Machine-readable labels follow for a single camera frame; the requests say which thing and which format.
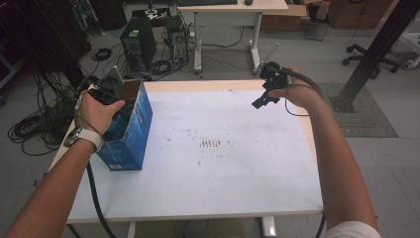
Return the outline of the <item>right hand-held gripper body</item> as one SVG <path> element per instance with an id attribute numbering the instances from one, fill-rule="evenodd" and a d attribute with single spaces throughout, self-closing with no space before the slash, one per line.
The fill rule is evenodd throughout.
<path id="1" fill-rule="evenodd" d="M 260 78 L 264 80 L 262 87 L 267 91 L 283 89 L 291 83 L 290 76 L 281 71 L 281 66 L 277 62 L 262 62 L 260 70 Z"/>

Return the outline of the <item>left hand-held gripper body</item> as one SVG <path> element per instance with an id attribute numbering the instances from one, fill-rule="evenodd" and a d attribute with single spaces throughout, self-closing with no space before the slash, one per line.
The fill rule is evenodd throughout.
<path id="1" fill-rule="evenodd" d="M 119 100 L 117 96 L 121 89 L 122 81 L 115 77 L 106 76 L 98 78 L 90 76 L 87 79 L 88 93 L 104 105 L 110 105 Z"/>

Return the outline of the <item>blue cardboard box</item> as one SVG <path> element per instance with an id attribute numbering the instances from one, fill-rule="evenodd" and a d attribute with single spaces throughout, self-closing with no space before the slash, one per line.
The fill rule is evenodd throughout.
<path id="1" fill-rule="evenodd" d="M 126 80 L 118 91 L 126 101 L 128 125 L 120 140 L 104 141 L 97 152 L 111 171 L 139 171 L 143 166 L 146 145 L 153 119 L 146 88 L 141 80 Z"/>

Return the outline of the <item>person's left hand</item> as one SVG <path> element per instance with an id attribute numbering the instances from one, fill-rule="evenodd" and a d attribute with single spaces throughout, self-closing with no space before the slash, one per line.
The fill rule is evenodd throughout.
<path id="1" fill-rule="evenodd" d="M 104 105 L 94 99 L 86 90 L 81 92 L 81 103 L 75 116 L 75 125 L 103 135 L 110 127 L 113 116 L 125 105 L 119 100 Z"/>

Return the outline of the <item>person's right hand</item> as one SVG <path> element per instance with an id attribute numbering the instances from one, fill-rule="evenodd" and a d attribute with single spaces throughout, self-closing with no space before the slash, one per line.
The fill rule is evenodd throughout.
<path id="1" fill-rule="evenodd" d="M 309 114 L 318 111 L 325 105 L 325 101 L 307 82 L 295 76 L 291 77 L 291 84 L 283 89 L 271 90 L 272 98 L 285 98 L 292 104 L 304 108 Z"/>

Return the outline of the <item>wristwatch with white band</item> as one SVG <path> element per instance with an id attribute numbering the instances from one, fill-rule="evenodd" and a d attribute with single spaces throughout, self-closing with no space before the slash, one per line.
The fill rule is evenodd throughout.
<path id="1" fill-rule="evenodd" d="M 97 132 L 77 127 L 66 136 L 63 141 L 63 145 L 67 148 L 70 148 L 78 140 L 86 140 L 91 142 L 95 146 L 94 152 L 97 152 L 103 143 L 101 135 Z"/>

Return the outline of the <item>brown cardboard box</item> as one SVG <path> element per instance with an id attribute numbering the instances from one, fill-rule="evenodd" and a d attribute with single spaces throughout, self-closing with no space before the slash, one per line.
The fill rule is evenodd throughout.
<path id="1" fill-rule="evenodd" d="M 265 31 L 296 32 L 300 28 L 301 20 L 307 16 L 304 5 L 289 5 L 284 12 L 264 13 L 261 29 Z"/>

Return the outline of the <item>small black computer tower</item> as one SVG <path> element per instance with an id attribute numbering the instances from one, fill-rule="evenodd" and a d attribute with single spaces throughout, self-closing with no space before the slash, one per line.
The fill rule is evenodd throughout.
<path id="1" fill-rule="evenodd" d="M 187 42 L 184 31 L 169 31 L 167 34 L 171 47 L 172 60 L 176 64 L 188 61 Z"/>

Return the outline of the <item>white desk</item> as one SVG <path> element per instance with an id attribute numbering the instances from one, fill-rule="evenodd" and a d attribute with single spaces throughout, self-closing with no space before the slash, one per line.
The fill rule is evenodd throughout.
<path id="1" fill-rule="evenodd" d="M 284 0 L 253 0 L 251 5 L 246 0 L 236 0 L 236 4 L 178 6 L 179 12 L 193 14 L 194 32 L 198 33 L 200 26 L 250 26 L 254 28 L 254 36 L 249 41 L 249 51 L 254 64 L 253 72 L 257 72 L 261 64 L 258 50 L 258 40 L 264 13 L 283 13 L 288 10 Z"/>

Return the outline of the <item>dark curtain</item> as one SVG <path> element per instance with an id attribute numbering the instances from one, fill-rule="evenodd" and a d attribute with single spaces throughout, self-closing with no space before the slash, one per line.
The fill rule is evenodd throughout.
<path id="1" fill-rule="evenodd" d="M 73 88 L 81 84 L 79 59 L 91 46 L 69 0 L 0 0 L 0 29 L 38 72 L 62 72 Z"/>

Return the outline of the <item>grey floor mat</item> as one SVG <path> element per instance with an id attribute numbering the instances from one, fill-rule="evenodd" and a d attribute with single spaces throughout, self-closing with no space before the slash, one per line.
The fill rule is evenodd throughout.
<path id="1" fill-rule="evenodd" d="M 353 112 L 335 112 L 335 118 L 346 137 L 397 138 L 382 110 L 366 88 L 353 102 Z"/>

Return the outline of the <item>black keyboard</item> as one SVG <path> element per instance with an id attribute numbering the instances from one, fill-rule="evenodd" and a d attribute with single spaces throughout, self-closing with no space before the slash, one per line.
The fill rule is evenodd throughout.
<path id="1" fill-rule="evenodd" d="M 178 7 L 236 5 L 238 0 L 176 0 Z"/>

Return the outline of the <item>black metal pillar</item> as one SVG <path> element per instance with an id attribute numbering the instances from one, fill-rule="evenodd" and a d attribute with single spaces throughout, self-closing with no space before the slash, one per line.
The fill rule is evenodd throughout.
<path id="1" fill-rule="evenodd" d="M 367 49 L 366 57 L 360 61 L 340 93 L 329 98 L 332 108 L 336 112 L 354 111 L 353 102 L 368 82 L 369 76 L 375 68 L 375 62 L 369 60 L 368 56 L 373 57 L 375 60 L 385 57 L 419 10 L 420 0 L 398 1 Z"/>

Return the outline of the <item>brown wooden cabinet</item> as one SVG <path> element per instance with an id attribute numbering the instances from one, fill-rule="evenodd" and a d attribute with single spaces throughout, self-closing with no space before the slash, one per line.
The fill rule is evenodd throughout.
<path id="1" fill-rule="evenodd" d="M 328 18 L 334 29 L 374 29 L 394 0 L 331 0 Z"/>

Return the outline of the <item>person's white sleeve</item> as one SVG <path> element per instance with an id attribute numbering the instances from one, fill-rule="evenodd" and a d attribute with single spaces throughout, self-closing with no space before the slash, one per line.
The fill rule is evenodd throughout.
<path id="1" fill-rule="evenodd" d="M 368 224 L 346 221 L 329 229 L 325 238 L 381 238 L 381 236 Z"/>

